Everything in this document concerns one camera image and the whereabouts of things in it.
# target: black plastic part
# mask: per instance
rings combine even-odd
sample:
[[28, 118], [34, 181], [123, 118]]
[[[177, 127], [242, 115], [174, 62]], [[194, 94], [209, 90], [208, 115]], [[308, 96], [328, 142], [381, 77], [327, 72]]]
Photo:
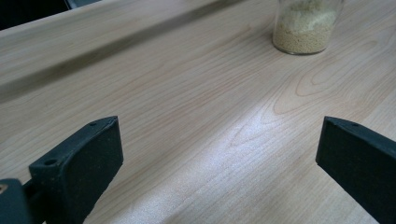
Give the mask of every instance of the black plastic part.
[[117, 117], [87, 124], [29, 166], [48, 224], [82, 223], [122, 165]]
[[0, 180], [0, 223], [34, 223], [18, 179]]
[[396, 223], [395, 142], [358, 123], [326, 117], [316, 160], [379, 223]]

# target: screw hole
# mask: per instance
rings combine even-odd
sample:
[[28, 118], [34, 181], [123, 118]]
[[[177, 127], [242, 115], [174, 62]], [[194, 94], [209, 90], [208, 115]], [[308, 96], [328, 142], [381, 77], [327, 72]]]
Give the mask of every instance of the screw hole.
[[55, 159], [52, 159], [52, 160], [45, 161], [45, 162], [44, 162], [44, 165], [53, 165], [53, 164], [55, 164], [55, 163], [56, 163], [56, 160], [55, 160]]
[[4, 191], [6, 191], [6, 189], [8, 188], [8, 185], [0, 185], [0, 194], [4, 193]]

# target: wooden table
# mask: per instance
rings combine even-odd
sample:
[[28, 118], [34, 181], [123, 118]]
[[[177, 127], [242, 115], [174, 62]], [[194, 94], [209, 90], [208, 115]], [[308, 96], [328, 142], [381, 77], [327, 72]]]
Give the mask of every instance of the wooden table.
[[0, 32], [0, 177], [118, 115], [86, 223], [375, 223], [315, 162], [324, 116], [396, 139], [396, 4], [346, 1], [330, 46], [271, 43], [276, 0], [102, 1]]

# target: light wood tabletop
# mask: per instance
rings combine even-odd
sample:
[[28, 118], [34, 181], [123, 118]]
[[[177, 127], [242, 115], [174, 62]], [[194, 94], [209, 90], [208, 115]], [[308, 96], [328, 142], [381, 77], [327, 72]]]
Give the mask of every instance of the light wood tabletop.
[[271, 42], [277, 1], [104, 0], [0, 32], [0, 178], [119, 116], [85, 223], [376, 223], [316, 162], [324, 116], [396, 139], [396, 4], [348, 0], [330, 46]]

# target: jar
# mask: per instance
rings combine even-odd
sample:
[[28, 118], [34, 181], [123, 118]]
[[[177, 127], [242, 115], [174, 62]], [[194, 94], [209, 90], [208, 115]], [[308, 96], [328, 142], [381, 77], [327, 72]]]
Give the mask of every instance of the jar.
[[278, 0], [274, 46], [289, 54], [315, 54], [329, 44], [344, 0]]

